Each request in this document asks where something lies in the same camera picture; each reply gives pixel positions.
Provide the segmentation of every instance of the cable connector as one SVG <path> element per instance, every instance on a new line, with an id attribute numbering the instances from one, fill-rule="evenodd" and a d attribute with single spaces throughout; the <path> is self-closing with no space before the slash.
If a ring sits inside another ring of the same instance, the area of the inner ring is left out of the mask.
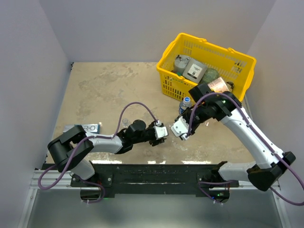
<path id="1" fill-rule="evenodd" d="M 155 124 L 156 124 L 156 126 L 160 127 L 161 124 L 162 124 L 162 122 L 161 122 L 160 120 L 157 120 L 157 121 L 155 122 Z"/>
<path id="2" fill-rule="evenodd" d="M 87 199 L 87 200 L 86 200 L 86 204 L 85 204 L 85 207 L 86 207 L 86 208 L 88 208 L 88 207 L 90 206 L 90 203 L 89 203 L 89 202 L 90 202 L 90 200 Z"/>
<path id="3" fill-rule="evenodd" d="M 218 201 L 216 201 L 216 200 L 213 200 L 213 204 L 219 204 L 221 207 L 223 207 L 224 206 L 224 204 L 223 203 L 221 203 L 221 202 L 218 202 Z"/>
<path id="4" fill-rule="evenodd" d="M 277 151 L 272 151 L 271 154 L 272 154 L 272 155 L 276 155 L 276 154 L 277 154 Z"/>
<path id="5" fill-rule="evenodd" d="M 189 139 L 189 136 L 187 134 L 183 134 L 181 136 L 182 140 L 188 140 Z"/>

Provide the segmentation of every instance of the plastic water bottle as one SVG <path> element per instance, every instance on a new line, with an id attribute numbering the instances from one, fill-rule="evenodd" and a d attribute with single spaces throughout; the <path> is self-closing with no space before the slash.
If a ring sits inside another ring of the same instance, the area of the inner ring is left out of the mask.
<path id="1" fill-rule="evenodd" d="M 191 105 L 191 100 L 190 97 L 185 97 L 183 101 L 180 102 L 180 109 L 179 109 L 179 113 L 182 114 L 182 112 L 184 110 L 186 110 L 186 108 L 190 108 Z"/>

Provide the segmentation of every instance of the white wall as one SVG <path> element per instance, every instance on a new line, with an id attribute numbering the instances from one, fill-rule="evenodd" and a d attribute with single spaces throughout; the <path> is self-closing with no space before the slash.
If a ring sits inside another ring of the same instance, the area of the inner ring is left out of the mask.
<path id="1" fill-rule="evenodd" d="M 38 0 L 0 2 L 0 226 L 16 227 L 51 139 L 68 60 Z"/>
<path id="2" fill-rule="evenodd" d="M 40 0 L 75 62 L 159 61 L 178 33 L 247 52 L 275 0 Z"/>
<path id="3" fill-rule="evenodd" d="M 304 179 L 304 1 L 277 0 L 254 40 L 254 80 L 248 91 L 253 118 L 284 151 Z M 280 179 L 283 194 L 303 202 L 304 192 L 290 172 Z M 294 228 L 303 227 L 304 207 L 287 205 Z"/>

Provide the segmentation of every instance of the black metal base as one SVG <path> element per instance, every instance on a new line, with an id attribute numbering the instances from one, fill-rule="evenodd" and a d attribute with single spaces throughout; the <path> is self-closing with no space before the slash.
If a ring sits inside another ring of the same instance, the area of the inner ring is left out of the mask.
<path id="1" fill-rule="evenodd" d="M 115 194 L 180 194 L 205 197 L 198 188 L 198 182 L 209 175 L 216 165 L 129 165 L 129 164 L 94 164 L 95 175 L 88 181 L 101 181 L 105 188 L 105 197 Z M 71 187 L 88 187 L 80 180 L 72 180 Z M 238 187 L 236 181 L 230 185 Z M 217 200 L 227 200 L 228 190 L 210 190 L 213 186 L 201 187 Z M 81 190 L 83 200 L 95 200 L 98 190 Z"/>

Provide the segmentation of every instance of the bottle cap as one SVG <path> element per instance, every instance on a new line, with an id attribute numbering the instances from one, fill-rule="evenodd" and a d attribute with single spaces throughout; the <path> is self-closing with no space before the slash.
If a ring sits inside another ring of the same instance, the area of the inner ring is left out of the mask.
<path id="1" fill-rule="evenodd" d="M 187 96 L 186 96 L 186 97 L 184 98 L 184 102 L 185 102 L 185 103 L 190 103 L 190 97 L 187 97 Z"/>

